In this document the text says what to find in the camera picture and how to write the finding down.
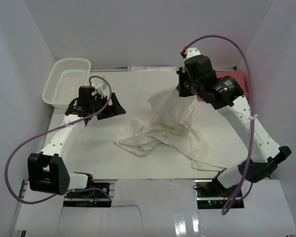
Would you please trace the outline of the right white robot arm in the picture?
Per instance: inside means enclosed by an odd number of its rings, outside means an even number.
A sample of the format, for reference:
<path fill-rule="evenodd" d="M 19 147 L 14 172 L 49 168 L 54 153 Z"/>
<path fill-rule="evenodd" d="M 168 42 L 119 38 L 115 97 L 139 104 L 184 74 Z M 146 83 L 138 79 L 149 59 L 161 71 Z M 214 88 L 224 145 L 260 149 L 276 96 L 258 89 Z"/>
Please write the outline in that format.
<path fill-rule="evenodd" d="M 249 158 L 226 168 L 213 178 L 213 192 L 226 196 L 241 180 L 256 183 L 270 175 L 292 153 L 280 146 L 264 129 L 258 118 L 251 115 L 245 93 L 235 78 L 218 77 L 209 57 L 197 48 L 185 47 L 181 52 L 184 66 L 177 70 L 181 97 L 198 96 L 213 106 L 235 130 L 246 146 Z"/>

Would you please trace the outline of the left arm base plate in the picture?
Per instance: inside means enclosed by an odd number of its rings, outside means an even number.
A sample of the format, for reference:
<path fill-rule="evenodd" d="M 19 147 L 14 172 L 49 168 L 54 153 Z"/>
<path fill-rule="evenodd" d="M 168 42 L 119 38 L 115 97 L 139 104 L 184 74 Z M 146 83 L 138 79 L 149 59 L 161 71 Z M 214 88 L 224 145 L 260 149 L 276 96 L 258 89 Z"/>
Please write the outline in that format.
<path fill-rule="evenodd" d="M 103 190 L 111 199 L 114 196 L 114 182 L 93 180 L 88 188 L 97 188 Z M 63 207 L 81 207 L 81 208 L 109 208 L 111 201 L 99 190 L 89 190 L 85 192 L 70 192 L 65 195 Z"/>

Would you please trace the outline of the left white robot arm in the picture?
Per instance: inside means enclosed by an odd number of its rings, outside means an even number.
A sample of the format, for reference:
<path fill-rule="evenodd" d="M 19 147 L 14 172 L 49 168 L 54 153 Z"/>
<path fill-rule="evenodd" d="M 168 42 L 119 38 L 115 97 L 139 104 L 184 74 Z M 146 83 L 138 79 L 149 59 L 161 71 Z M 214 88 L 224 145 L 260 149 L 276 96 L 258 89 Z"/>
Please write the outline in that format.
<path fill-rule="evenodd" d="M 105 79 L 98 84 L 91 82 L 81 86 L 49 143 L 39 153 L 29 155 L 28 174 L 32 191 L 64 195 L 77 190 L 83 197 L 94 193 L 94 184 L 89 181 L 91 176 L 82 172 L 69 173 L 65 161 L 75 139 L 93 117 L 102 120 L 126 113 L 115 93 L 105 94 L 106 88 L 111 86 Z"/>

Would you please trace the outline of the white t shirt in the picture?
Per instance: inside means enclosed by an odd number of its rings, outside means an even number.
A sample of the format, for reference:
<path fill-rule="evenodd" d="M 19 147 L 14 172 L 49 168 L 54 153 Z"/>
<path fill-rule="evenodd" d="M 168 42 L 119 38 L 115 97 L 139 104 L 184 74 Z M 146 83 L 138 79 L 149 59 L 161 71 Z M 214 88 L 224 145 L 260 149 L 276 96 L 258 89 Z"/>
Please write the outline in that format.
<path fill-rule="evenodd" d="M 175 148 L 191 161 L 196 170 L 221 171 L 226 168 L 197 127 L 192 114 L 197 97 L 181 97 L 175 87 L 161 90 L 148 98 L 153 115 L 146 124 L 134 118 L 118 129 L 114 143 L 130 153 L 145 157 L 161 144 Z"/>

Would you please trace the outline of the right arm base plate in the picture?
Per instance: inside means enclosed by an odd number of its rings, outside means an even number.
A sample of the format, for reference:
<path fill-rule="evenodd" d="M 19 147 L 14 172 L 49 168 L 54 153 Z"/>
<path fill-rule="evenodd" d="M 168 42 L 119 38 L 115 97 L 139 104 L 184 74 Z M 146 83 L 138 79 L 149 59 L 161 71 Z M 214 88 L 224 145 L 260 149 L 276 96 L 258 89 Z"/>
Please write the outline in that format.
<path fill-rule="evenodd" d="M 220 189 L 210 182 L 196 182 L 193 189 L 196 191 L 197 207 L 199 210 L 223 209 L 227 200 L 236 190 L 237 185 L 228 189 Z"/>

